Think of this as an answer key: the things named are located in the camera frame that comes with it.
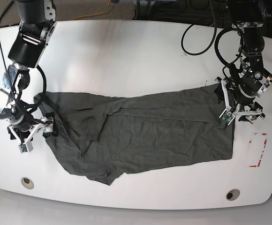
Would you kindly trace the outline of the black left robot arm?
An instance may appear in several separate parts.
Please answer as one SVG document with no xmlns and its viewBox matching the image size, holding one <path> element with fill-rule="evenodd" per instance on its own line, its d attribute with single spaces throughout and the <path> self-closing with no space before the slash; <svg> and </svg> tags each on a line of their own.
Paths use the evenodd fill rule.
<svg viewBox="0 0 272 225">
<path fill-rule="evenodd" d="M 225 102 L 225 109 L 219 116 L 230 125 L 235 118 L 253 123 L 257 118 L 265 118 L 263 107 L 255 102 L 272 83 L 272 74 L 264 68 L 262 51 L 265 43 L 260 33 L 263 16 L 256 0 L 228 0 L 227 8 L 231 17 L 231 28 L 223 29 L 215 39 L 214 48 L 218 59 L 229 70 L 230 76 L 217 78 L 215 90 L 219 101 Z M 235 62 L 227 62 L 219 52 L 220 38 L 236 31 L 240 36 L 240 47 Z"/>
</svg>

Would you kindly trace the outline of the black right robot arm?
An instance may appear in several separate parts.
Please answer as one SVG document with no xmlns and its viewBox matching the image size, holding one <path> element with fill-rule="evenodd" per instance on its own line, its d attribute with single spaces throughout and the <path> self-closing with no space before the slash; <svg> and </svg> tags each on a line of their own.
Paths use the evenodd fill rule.
<svg viewBox="0 0 272 225">
<path fill-rule="evenodd" d="M 23 146 L 32 139 L 36 127 L 46 122 L 33 118 L 46 96 L 46 77 L 39 66 L 40 58 L 56 27 L 56 6 L 52 0 L 15 1 L 20 16 L 19 31 L 8 58 L 12 64 L 5 66 L 0 88 L 0 120 L 10 123 L 8 132 Z M 39 100 L 28 104 L 21 100 L 22 91 L 30 83 L 29 71 L 36 68 L 43 79 Z"/>
</svg>

